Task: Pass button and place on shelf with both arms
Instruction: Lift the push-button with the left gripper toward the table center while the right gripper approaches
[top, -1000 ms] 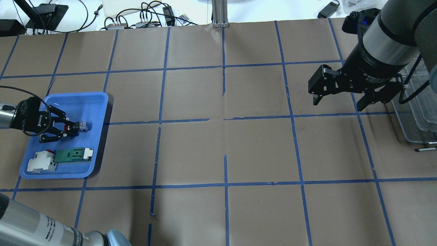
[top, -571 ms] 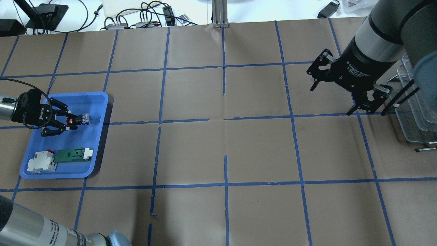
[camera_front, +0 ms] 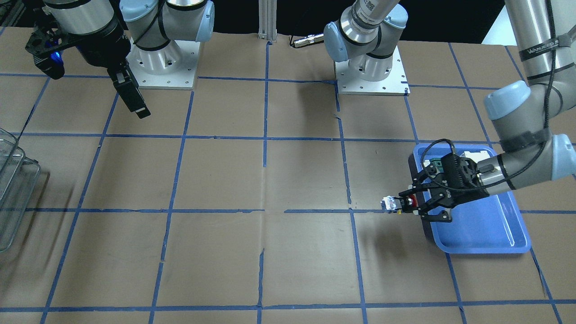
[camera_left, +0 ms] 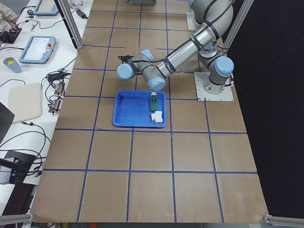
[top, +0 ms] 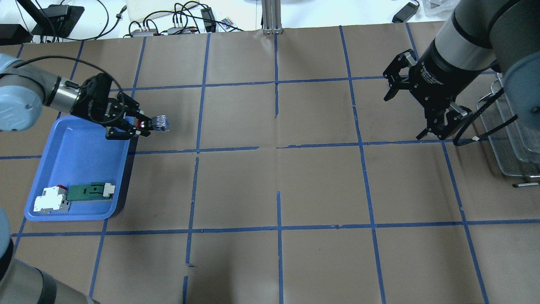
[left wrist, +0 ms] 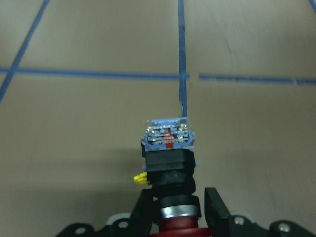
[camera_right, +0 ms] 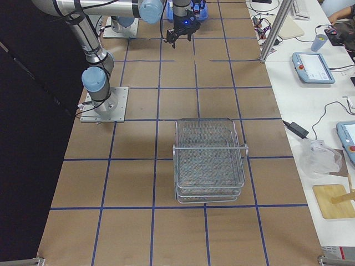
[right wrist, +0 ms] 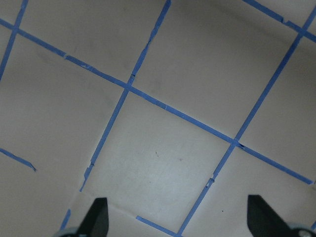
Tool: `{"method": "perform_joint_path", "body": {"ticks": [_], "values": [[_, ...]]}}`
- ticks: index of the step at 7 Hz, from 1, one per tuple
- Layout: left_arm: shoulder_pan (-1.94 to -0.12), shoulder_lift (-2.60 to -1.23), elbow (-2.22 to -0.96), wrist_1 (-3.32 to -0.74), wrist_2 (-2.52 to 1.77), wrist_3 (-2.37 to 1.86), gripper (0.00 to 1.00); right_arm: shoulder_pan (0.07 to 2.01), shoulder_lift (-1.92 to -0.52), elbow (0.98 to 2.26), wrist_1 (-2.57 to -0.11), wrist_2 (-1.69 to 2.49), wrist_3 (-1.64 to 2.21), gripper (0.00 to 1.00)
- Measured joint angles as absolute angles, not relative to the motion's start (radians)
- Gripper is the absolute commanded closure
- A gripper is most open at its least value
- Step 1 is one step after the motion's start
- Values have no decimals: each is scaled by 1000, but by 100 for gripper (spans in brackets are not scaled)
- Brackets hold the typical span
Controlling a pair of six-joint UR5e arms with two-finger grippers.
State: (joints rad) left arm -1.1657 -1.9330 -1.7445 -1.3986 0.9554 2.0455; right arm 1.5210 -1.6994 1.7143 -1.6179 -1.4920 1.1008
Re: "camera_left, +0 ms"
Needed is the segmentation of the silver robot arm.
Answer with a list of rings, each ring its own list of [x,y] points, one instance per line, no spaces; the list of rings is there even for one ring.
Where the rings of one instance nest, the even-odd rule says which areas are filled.
[[[152,91],[160,91],[168,76],[193,55],[206,51],[207,46],[216,42],[230,26],[233,18],[231,0],[190,0],[189,6],[200,28],[162,60],[155,61],[148,49],[136,56],[119,56],[123,63],[117,68],[117,75],[121,79],[142,75]]]

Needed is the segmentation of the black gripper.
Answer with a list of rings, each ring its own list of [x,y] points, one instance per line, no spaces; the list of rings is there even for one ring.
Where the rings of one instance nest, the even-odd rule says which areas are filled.
[[[133,58],[133,56],[118,56],[118,58],[121,60],[122,63],[128,63]]]

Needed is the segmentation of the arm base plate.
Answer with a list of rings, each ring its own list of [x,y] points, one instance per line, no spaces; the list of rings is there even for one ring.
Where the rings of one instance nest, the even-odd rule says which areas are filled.
[[[194,17],[194,13],[186,13],[188,31],[197,31],[201,28],[201,24],[197,23]]]
[[[195,85],[198,101],[234,102],[230,81],[227,78],[222,85],[215,85],[209,80],[209,72],[195,72]]]

